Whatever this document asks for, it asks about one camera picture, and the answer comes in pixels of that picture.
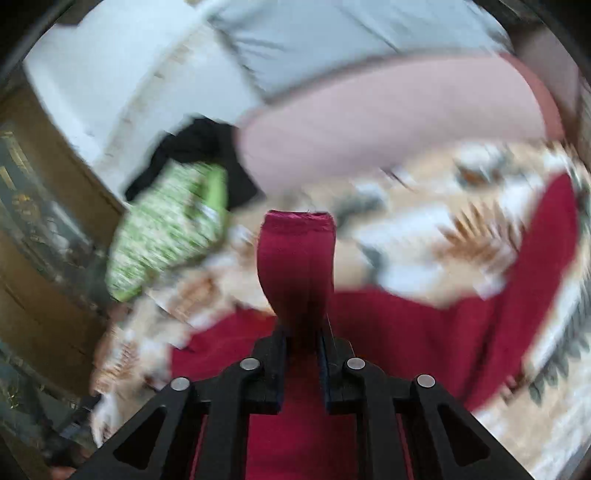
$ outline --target wooden cabinet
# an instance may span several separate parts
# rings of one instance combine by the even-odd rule
[[[28,86],[0,104],[0,340],[42,377],[87,391],[122,208]]]

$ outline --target metal screw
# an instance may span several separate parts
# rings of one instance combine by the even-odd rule
[[[253,357],[245,358],[242,362],[240,362],[240,368],[243,370],[256,370],[260,366],[259,360]]]
[[[170,382],[170,388],[176,390],[177,392],[182,392],[183,390],[188,389],[191,381],[185,377],[178,377]]]
[[[417,383],[423,388],[431,388],[435,385],[435,379],[431,375],[423,374],[417,377]]]
[[[365,367],[365,362],[363,359],[354,356],[353,358],[349,358],[347,360],[347,367],[349,367],[351,370],[361,370],[363,367]]]

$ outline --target red cloth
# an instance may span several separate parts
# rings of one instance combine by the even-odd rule
[[[439,310],[377,289],[338,292],[328,308],[333,331],[387,374],[410,379],[429,373],[473,409],[518,372],[573,257],[576,215],[564,174],[541,199],[502,293]],[[259,277],[291,328],[306,312],[314,317],[323,312],[332,288],[332,266],[321,258],[331,251],[329,240],[334,241],[334,230],[326,228],[323,216],[275,213],[265,220]],[[173,351],[173,376],[200,380],[218,374],[248,356],[254,340],[269,335],[274,323],[253,311],[225,318],[196,334],[186,349]],[[282,412],[251,417],[247,478],[352,479],[353,425],[352,418],[325,413],[313,356],[290,359]]]

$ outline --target red towel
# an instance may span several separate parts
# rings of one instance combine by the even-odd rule
[[[275,212],[259,239],[259,277],[271,306],[292,328],[303,315],[322,316],[327,303],[333,331],[351,341],[357,356],[387,374],[429,373],[473,409],[518,372],[521,358],[560,285],[577,244],[576,202],[567,175],[541,199],[505,290],[482,300],[458,301],[446,310],[377,289],[332,290],[334,229],[323,215]],[[274,318],[249,310],[196,334],[173,351],[174,377],[200,380],[250,354],[269,335]],[[252,416],[249,480],[352,479],[353,418],[324,411],[313,355],[290,359],[285,403],[274,416]]]

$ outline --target floral blanket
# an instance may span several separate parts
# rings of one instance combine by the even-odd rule
[[[304,187],[235,212],[219,249],[196,267],[161,275],[103,339],[91,385],[103,394],[92,417],[95,442],[101,445],[170,381],[172,347],[184,347],[196,331],[241,306],[271,313],[255,265],[266,211],[332,214],[335,290],[373,284],[445,307],[503,289],[539,198],[564,172],[579,203],[576,259],[521,373],[476,413],[538,480],[555,478],[591,434],[591,407],[580,392],[591,388],[585,357],[591,177],[560,144],[455,145],[395,170]]]

